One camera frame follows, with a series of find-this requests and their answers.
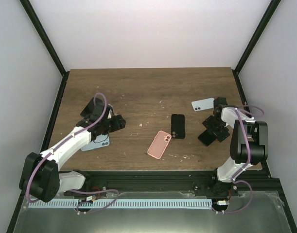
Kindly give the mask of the white phone dual camera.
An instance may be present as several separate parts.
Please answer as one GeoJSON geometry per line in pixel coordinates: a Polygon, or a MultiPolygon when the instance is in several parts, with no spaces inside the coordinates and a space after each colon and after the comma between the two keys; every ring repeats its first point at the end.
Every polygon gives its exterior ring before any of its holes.
{"type": "Polygon", "coordinates": [[[213,108],[214,98],[192,101],[191,105],[195,112],[208,110],[213,108]]]}

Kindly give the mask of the black phone case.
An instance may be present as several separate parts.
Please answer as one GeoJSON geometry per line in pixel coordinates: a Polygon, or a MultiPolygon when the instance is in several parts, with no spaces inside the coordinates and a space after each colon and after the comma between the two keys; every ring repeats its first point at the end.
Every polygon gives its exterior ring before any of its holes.
{"type": "Polygon", "coordinates": [[[182,114],[171,115],[171,134],[174,139],[184,139],[185,132],[185,116],[182,114]]]}

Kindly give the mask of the black phone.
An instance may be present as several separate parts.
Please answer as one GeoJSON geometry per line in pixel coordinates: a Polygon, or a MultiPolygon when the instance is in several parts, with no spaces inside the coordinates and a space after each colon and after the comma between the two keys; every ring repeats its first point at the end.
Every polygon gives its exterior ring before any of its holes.
{"type": "Polygon", "coordinates": [[[206,129],[198,136],[198,140],[205,146],[209,146],[212,142],[217,139],[217,136],[213,131],[206,129]]]}

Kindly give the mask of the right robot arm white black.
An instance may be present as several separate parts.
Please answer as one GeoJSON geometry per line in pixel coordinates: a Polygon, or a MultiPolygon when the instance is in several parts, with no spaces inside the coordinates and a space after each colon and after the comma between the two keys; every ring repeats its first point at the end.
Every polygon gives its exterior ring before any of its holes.
{"type": "Polygon", "coordinates": [[[255,120],[253,114],[244,109],[228,105],[226,98],[213,100],[213,114],[203,121],[203,125],[206,130],[198,140],[205,146],[215,140],[223,142],[231,136],[229,158],[214,170],[209,182],[213,195],[225,193],[244,171],[267,160],[267,123],[255,120]]]}

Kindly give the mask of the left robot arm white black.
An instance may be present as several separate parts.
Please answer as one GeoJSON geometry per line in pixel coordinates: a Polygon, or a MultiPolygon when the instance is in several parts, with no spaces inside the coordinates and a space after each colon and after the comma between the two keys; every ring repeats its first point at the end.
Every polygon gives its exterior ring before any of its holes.
{"type": "Polygon", "coordinates": [[[19,188],[26,198],[31,196],[43,202],[51,201],[56,194],[75,190],[87,196],[92,190],[91,182],[83,173],[71,171],[60,173],[61,167],[83,146],[98,136],[125,128],[126,121],[115,115],[110,105],[95,106],[73,130],[54,146],[41,153],[30,153],[24,162],[19,188]]]}

